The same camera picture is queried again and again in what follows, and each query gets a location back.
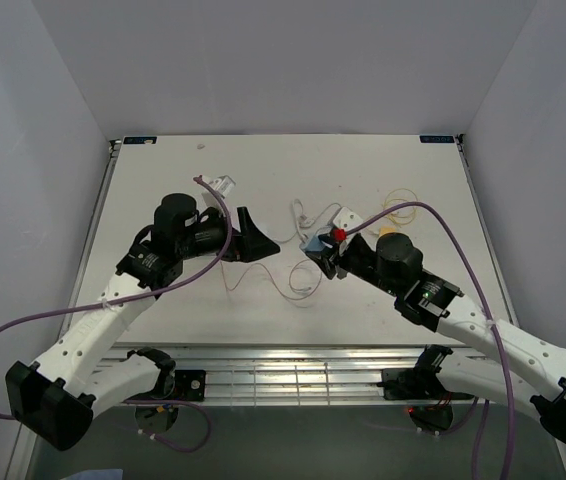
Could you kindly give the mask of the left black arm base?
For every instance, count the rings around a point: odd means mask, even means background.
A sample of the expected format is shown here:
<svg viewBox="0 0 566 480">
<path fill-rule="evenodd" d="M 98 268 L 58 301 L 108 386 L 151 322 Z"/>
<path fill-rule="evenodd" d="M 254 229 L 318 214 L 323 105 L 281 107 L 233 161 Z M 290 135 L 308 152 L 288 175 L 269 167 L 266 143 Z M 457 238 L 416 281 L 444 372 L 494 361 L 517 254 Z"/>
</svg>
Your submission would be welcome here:
<svg viewBox="0 0 566 480">
<path fill-rule="evenodd" d="M 147 392 L 131 397 L 132 401 L 180 400 L 202 402 L 205 399 L 206 371 L 178 369 L 176 361 L 167 353 L 150 347 L 127 352 L 127 358 L 139 356 L 149 359 L 160 373 L 155 386 Z"/>
</svg>

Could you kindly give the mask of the blue charger plug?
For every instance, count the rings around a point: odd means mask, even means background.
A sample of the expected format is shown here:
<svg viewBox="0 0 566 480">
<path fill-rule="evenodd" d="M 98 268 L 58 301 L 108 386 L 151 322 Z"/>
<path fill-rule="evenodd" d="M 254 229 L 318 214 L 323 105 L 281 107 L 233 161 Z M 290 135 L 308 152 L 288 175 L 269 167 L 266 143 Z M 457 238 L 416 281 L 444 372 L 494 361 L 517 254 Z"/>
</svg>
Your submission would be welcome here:
<svg viewBox="0 0 566 480">
<path fill-rule="evenodd" d="M 300 245 L 300 249 L 305 254 L 323 254 L 333 249 L 333 242 L 328 233 L 317 234 Z"/>
</svg>

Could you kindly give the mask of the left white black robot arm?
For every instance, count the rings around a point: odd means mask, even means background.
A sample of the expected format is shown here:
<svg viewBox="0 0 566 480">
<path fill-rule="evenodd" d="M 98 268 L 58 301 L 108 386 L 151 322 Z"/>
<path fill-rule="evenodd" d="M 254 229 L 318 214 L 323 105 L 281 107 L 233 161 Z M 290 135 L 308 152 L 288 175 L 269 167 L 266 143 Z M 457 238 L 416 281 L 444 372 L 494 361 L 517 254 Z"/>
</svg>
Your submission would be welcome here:
<svg viewBox="0 0 566 480">
<path fill-rule="evenodd" d="M 238 227 L 219 207 L 199 211 L 182 193 L 165 196 L 153 221 L 135 236 L 100 295 L 61 339 L 30 364 L 15 362 L 5 381 L 12 416 L 59 451 L 76 445 L 105 410 L 139 394 L 168 397 L 175 387 L 169 355 L 143 347 L 119 365 L 97 372 L 97 363 L 129 326 L 182 274 L 185 261 L 212 254 L 251 263 L 279 253 L 279 246 L 237 210 Z"/>
</svg>

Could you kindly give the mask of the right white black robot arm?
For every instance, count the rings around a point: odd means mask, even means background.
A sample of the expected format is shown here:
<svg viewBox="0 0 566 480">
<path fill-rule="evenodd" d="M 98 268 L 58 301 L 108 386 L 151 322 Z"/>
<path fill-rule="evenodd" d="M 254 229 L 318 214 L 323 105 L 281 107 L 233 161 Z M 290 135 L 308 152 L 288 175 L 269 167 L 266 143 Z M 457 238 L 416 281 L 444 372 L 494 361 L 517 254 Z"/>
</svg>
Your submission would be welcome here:
<svg viewBox="0 0 566 480">
<path fill-rule="evenodd" d="M 482 366 L 442 348 L 426 350 L 414 382 L 427 397 L 443 391 L 512 402 L 566 444 L 566 348 L 558 347 L 485 310 L 461 289 L 427 271 L 423 254 L 400 233 L 381 236 L 374 247 L 341 230 L 314 237 L 305 255 L 328 277 L 353 275 L 391 295 L 395 310 L 411 323 L 457 340 L 497 362 Z"/>
</svg>

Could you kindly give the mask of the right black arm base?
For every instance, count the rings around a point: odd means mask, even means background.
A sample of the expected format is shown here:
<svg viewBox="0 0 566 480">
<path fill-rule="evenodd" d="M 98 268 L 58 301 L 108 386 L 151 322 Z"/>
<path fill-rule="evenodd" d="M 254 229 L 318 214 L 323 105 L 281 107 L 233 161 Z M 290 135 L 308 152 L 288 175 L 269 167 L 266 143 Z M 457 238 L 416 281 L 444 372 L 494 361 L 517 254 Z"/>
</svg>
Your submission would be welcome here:
<svg viewBox="0 0 566 480">
<path fill-rule="evenodd" d="M 413 367 L 383 369 L 376 386 L 383 390 L 386 400 L 469 400 L 472 395 L 446 390 L 438 379 L 442 362 L 452 354 L 449 347 L 428 345 Z"/>
</svg>

